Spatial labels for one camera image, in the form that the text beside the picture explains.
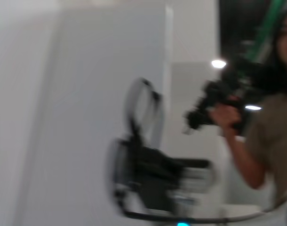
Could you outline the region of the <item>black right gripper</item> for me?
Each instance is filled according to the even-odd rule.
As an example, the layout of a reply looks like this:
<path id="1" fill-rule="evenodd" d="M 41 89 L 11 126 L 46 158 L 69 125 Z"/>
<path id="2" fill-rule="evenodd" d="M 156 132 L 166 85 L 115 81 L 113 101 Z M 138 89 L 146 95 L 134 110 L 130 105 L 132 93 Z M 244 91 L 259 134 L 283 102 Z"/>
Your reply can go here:
<path id="1" fill-rule="evenodd" d="M 142 145 L 128 145 L 127 160 L 133 189 L 145 207 L 152 210 L 175 210 L 170 193 L 181 187 L 186 170 L 209 169 L 206 159 L 172 158 Z"/>

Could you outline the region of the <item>person right hand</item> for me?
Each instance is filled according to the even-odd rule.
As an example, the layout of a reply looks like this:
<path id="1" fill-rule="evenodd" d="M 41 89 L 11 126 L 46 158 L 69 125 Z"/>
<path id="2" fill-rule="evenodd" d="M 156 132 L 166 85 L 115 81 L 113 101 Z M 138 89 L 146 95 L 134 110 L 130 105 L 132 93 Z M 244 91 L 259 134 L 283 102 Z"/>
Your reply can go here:
<path id="1" fill-rule="evenodd" d="M 235 136 L 235 124 L 241 122 L 239 110 L 233 106 L 218 103 L 209 111 L 209 116 L 221 130 L 225 137 Z"/>

